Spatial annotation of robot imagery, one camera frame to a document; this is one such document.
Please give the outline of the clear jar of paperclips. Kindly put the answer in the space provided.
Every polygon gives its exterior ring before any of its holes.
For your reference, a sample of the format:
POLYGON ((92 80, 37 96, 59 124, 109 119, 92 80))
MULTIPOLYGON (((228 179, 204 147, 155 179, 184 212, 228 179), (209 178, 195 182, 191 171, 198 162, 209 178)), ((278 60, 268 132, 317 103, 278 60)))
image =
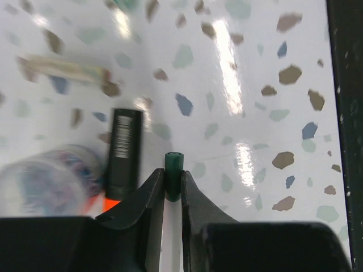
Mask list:
POLYGON ((69 144, 1 168, 1 217, 73 216, 89 211, 103 189, 104 161, 69 144))

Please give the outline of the orange capped black highlighter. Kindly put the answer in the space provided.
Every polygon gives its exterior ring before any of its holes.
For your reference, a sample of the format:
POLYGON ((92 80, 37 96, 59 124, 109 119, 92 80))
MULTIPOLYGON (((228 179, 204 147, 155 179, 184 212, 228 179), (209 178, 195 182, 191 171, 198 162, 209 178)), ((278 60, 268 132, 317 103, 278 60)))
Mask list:
POLYGON ((142 128, 143 112, 140 110, 114 110, 103 211, 113 208, 137 189, 142 128))

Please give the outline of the green capped white marker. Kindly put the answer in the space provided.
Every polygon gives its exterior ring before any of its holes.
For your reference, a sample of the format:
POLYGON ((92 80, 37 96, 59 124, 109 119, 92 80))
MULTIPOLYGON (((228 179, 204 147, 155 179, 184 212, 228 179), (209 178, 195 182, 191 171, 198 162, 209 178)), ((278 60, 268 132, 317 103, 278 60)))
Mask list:
POLYGON ((164 160, 165 203, 163 212, 160 271, 182 271, 182 203, 181 176, 184 155, 168 152, 164 160))

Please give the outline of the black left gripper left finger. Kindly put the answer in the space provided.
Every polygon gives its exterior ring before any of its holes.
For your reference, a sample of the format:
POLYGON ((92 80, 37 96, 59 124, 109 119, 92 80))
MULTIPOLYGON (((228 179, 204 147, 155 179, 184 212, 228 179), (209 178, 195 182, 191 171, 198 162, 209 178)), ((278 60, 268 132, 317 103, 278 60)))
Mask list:
POLYGON ((96 218, 1 219, 2 271, 158 271, 164 170, 96 218))

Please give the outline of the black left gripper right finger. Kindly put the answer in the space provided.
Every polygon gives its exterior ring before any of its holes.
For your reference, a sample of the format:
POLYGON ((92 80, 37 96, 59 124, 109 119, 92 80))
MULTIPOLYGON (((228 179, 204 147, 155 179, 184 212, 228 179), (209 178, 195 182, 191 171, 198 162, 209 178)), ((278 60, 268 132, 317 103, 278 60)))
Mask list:
POLYGON ((181 176, 184 271, 351 271, 334 232, 318 222, 238 222, 181 176))

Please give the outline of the green translucent cap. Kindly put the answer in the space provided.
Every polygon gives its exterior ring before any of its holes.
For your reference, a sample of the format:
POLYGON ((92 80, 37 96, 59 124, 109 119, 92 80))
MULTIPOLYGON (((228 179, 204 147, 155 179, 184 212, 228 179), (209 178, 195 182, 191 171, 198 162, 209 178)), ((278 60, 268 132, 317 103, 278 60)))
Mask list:
POLYGON ((114 0, 114 3, 117 4, 122 9, 134 10, 138 7, 139 0, 114 0))

